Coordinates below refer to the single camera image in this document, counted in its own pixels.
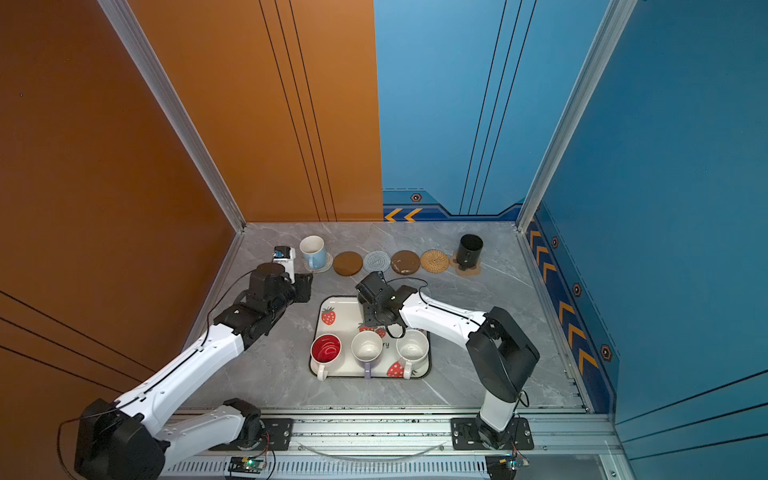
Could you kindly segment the tan rattan coaster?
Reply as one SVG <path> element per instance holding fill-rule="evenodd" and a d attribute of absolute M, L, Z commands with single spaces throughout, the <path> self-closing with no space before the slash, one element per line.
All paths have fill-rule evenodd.
<path fill-rule="evenodd" d="M 450 267 L 450 258 L 440 250 L 431 249 L 421 255 L 420 264 L 425 271 L 438 274 Z"/>

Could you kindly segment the paw shaped wooden coaster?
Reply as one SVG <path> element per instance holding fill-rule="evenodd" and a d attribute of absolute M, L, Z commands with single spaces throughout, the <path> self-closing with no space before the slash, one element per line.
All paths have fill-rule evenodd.
<path fill-rule="evenodd" d="M 482 261 L 478 260 L 478 262 L 469 268 L 462 269 L 457 262 L 456 256 L 453 256 L 450 259 L 450 265 L 454 268 L 456 271 L 456 274 L 460 277 L 466 278 L 466 277 L 473 277 L 478 276 L 482 273 Z"/>

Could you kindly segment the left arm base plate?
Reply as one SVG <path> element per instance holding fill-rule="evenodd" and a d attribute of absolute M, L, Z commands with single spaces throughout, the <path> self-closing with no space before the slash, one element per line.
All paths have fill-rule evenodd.
<path fill-rule="evenodd" d="M 241 451 L 287 451 L 293 426 L 291 418 L 247 420 L 234 445 Z"/>

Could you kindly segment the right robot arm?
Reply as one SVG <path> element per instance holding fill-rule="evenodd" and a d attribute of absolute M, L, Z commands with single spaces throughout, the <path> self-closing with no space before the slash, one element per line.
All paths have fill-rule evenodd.
<path fill-rule="evenodd" d="M 409 285 L 397 288 L 380 271 L 356 285 L 363 325 L 400 329 L 401 340 L 429 333 L 463 348 L 485 396 L 475 429 L 483 445 L 501 450 L 513 443 L 513 418 L 540 353 L 507 310 L 470 311 L 423 294 Z"/>

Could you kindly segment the blue grey woven coaster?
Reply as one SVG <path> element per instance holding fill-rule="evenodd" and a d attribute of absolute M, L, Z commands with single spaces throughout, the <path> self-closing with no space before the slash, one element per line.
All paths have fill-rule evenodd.
<path fill-rule="evenodd" d="M 363 258 L 363 268 L 367 272 L 385 272 L 391 266 L 390 256 L 383 250 L 369 252 Z"/>

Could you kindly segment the red interior white mug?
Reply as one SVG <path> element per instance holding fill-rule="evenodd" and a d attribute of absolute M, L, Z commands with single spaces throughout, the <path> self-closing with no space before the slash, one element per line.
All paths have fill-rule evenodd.
<path fill-rule="evenodd" d="M 317 337 L 310 347 L 311 360 L 317 365 L 316 377 L 324 381 L 343 362 L 343 344 L 335 334 Z"/>

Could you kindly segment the light brown wooden coaster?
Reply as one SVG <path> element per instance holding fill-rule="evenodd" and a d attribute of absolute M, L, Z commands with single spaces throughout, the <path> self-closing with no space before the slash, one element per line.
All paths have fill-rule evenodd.
<path fill-rule="evenodd" d="M 340 276 L 351 277 L 357 274 L 362 267 L 363 258 L 354 251 L 342 252 L 333 261 L 333 269 Z"/>

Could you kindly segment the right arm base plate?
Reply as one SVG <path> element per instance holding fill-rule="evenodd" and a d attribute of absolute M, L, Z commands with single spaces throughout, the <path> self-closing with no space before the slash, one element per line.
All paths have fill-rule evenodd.
<path fill-rule="evenodd" d="M 497 432 L 479 417 L 453 418 L 450 421 L 455 450 L 517 450 L 535 448 L 533 434 L 526 418 L 513 417 L 504 430 Z"/>

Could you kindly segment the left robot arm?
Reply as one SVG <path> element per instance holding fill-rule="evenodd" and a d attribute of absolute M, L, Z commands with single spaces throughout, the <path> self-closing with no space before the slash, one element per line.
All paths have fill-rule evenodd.
<path fill-rule="evenodd" d="M 155 375 L 78 418 L 74 471 L 86 479 L 156 479 L 167 467 L 219 445 L 253 450 L 267 442 L 259 407 L 233 398 L 208 414 L 168 420 L 219 369 L 267 336 L 289 306 L 311 298 L 313 276 L 279 263 L 250 273 L 249 287 L 202 336 Z"/>

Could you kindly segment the light blue mug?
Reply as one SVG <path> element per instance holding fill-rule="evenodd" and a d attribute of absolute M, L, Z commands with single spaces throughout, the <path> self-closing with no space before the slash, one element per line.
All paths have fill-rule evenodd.
<path fill-rule="evenodd" d="M 303 238 L 299 244 L 299 249 L 303 255 L 312 254 L 321 250 L 326 250 L 325 241 L 322 237 L 317 235 L 310 235 Z"/>

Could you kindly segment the black mug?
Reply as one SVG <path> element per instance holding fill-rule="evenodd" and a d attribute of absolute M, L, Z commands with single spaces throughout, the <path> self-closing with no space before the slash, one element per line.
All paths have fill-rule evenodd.
<path fill-rule="evenodd" d="M 456 253 L 456 264 L 460 270 L 475 268 L 480 260 L 484 243 L 481 237 L 475 234 L 465 234 L 460 238 Z"/>

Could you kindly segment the dark brown worn coaster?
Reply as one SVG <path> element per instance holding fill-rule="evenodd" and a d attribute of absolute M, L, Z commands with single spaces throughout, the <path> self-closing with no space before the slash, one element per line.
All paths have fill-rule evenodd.
<path fill-rule="evenodd" d="M 391 269 L 398 275 L 413 275 L 420 267 L 419 255 L 410 250 L 398 251 L 391 258 Z"/>

